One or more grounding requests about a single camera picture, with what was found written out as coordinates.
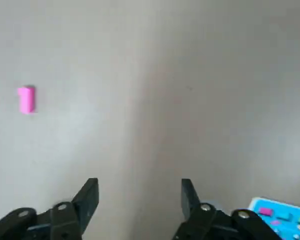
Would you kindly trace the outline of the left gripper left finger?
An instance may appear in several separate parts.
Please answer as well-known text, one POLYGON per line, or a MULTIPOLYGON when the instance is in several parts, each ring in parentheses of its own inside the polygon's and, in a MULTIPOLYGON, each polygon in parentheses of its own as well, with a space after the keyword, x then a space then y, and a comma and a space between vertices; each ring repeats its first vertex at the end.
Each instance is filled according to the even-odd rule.
POLYGON ((81 240, 99 204, 99 181, 89 178, 71 201, 40 214, 17 208, 0 219, 0 240, 81 240))

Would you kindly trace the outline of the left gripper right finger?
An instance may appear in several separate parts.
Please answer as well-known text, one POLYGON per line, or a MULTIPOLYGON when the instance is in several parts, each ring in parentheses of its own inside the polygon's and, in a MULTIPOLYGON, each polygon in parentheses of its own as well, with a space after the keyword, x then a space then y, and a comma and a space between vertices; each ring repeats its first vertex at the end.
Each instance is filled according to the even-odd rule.
POLYGON ((181 180, 181 208, 185 221, 180 224, 176 240, 279 240, 255 212, 235 209, 230 215, 208 202, 201 202, 192 181, 181 180))

